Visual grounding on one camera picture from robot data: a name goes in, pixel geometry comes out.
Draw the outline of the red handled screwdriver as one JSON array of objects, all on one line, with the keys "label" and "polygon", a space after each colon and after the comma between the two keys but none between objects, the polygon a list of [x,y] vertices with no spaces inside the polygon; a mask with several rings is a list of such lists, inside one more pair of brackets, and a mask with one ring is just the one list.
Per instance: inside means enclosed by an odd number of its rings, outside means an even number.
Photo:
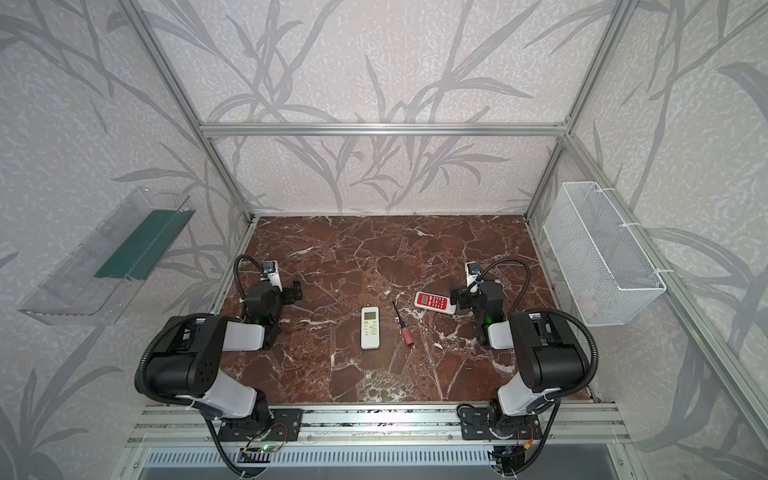
[{"label": "red handled screwdriver", "polygon": [[392,302],[392,307],[393,307],[393,310],[394,310],[396,318],[397,318],[397,322],[398,322],[398,325],[399,325],[399,328],[400,328],[401,336],[402,336],[403,340],[405,341],[405,344],[408,347],[410,347],[410,346],[412,346],[414,344],[414,340],[413,340],[412,334],[411,334],[411,332],[410,332],[406,322],[404,321],[404,319],[403,319],[403,317],[402,317],[402,315],[400,313],[400,310],[397,308],[397,304],[396,304],[395,301]]}]

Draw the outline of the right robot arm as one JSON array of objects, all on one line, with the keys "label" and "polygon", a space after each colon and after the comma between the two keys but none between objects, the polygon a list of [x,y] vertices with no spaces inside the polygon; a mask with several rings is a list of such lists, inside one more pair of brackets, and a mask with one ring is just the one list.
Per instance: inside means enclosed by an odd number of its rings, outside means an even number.
[{"label": "right robot arm", "polygon": [[484,407],[457,406],[464,440],[545,438],[539,416],[588,386],[599,366],[594,336],[573,315],[552,308],[512,310],[501,316],[502,287],[486,283],[451,291],[449,304],[475,315],[478,341],[496,350],[510,349],[517,367]]}]

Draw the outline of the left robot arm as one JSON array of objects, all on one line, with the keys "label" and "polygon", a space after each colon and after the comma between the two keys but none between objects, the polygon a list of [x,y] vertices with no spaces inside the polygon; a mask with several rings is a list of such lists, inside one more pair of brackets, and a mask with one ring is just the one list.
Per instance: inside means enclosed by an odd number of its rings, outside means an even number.
[{"label": "left robot arm", "polygon": [[272,411],[263,391],[235,380],[220,363],[225,352],[272,348],[283,307],[301,298],[298,281],[289,287],[263,281],[246,294],[243,322],[210,313],[170,318],[142,354],[136,390],[159,403],[191,407],[209,423],[220,421],[212,434],[218,442],[296,441],[302,411]]}]

